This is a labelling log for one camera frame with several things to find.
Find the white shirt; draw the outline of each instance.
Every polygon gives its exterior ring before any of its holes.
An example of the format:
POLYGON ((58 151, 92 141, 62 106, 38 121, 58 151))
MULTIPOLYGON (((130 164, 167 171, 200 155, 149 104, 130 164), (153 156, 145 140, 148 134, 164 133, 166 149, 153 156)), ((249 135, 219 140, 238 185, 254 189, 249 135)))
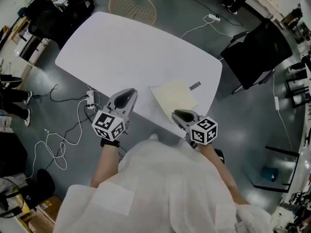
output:
POLYGON ((147 140, 97 189, 71 186, 54 233, 269 233, 269 222, 262 209, 233 202, 201 153, 147 140))

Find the white table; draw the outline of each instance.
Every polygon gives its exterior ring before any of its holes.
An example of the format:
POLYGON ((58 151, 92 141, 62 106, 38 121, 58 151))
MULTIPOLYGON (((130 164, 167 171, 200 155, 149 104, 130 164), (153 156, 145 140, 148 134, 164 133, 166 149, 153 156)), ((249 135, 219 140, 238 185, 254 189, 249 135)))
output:
POLYGON ((219 60, 169 33, 131 19, 103 12, 92 15, 71 36, 55 63, 107 96, 127 89, 138 91, 134 112, 184 137, 171 124, 149 90, 178 77, 188 86, 206 115, 217 91, 219 60))

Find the gray concrete floor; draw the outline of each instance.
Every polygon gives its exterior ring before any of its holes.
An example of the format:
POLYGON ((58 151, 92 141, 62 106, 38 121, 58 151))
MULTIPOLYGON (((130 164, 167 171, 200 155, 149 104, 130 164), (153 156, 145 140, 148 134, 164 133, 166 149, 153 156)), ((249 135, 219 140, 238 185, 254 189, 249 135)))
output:
MULTIPOLYGON (((109 0, 95 0, 96 11, 108 12, 109 0)), ((226 17, 233 24, 242 23, 243 26, 234 26, 222 18, 214 26, 228 35, 235 35, 245 30, 253 30, 260 24, 260 18, 248 8, 241 8, 234 16, 221 6, 221 0, 151 0, 157 11, 155 27, 180 37, 185 31, 203 25, 202 18, 214 12, 226 17)), ((304 107, 292 109, 289 99, 285 99, 284 81, 289 78, 286 67, 300 61, 296 44, 290 34, 286 34, 294 55, 284 61, 276 69, 276 95, 280 99, 281 114, 289 132, 294 151, 298 151, 304 120, 304 107)), ((229 43, 230 38, 216 33, 210 26, 188 33, 184 40, 203 49, 213 56, 218 56, 229 43)), ((54 63, 59 49, 51 42, 43 52, 25 82, 24 89, 32 90, 35 94, 46 94, 57 83, 59 88, 52 94, 56 100, 79 98, 88 90, 87 85, 57 67, 54 63)), ((273 212, 280 201, 280 193, 255 189, 254 183, 262 183, 260 170, 270 160, 270 153, 264 149, 266 145, 285 150, 289 144, 282 122, 275 111, 272 93, 272 79, 264 85, 253 87, 231 95, 231 91, 239 85, 238 80, 226 65, 223 67, 219 88, 208 115, 219 125, 219 136, 214 141, 214 147, 221 149, 226 158, 226 165, 237 181, 241 193, 252 204, 259 205, 268 212, 273 212)), ((107 102, 107 97, 101 94, 101 104, 107 102)), ((32 172, 32 163, 35 156, 35 144, 45 140, 47 131, 58 132, 64 135, 77 122, 77 101, 62 103, 52 102, 48 97, 31 100, 29 107, 32 110, 32 121, 28 128, 19 118, 13 120, 13 129, 28 152, 26 174, 32 172)), ((83 106, 79 109, 81 120, 86 119, 83 106)), ((132 125, 129 135, 121 136, 121 146, 130 150, 141 140, 149 138, 152 133, 159 135, 159 140, 168 145, 174 145, 178 137, 161 127, 149 122, 139 115, 132 114, 132 125)), ((83 135, 78 146, 67 144, 67 170, 59 169, 54 163, 48 168, 52 175, 56 194, 64 197, 68 187, 72 184, 89 185, 101 153, 100 139, 95 135, 90 122, 82 123, 83 135)), ((75 143, 80 135, 77 126, 67 134, 67 139, 75 143)), ((56 154, 61 140, 51 136, 49 146, 56 154)), ((43 144, 37 147, 35 170, 46 168, 52 160, 43 144)), ((287 181, 288 175, 281 177, 287 181)))

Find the paper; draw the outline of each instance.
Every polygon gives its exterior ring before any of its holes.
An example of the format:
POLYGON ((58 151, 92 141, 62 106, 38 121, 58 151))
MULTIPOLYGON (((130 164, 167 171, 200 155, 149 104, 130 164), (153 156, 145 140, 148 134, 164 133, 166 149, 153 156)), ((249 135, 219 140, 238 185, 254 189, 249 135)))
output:
POLYGON ((154 89, 152 94, 171 123, 174 123, 172 119, 172 112, 174 112, 174 110, 192 110, 194 107, 198 106, 189 87, 181 79, 174 79, 154 89))

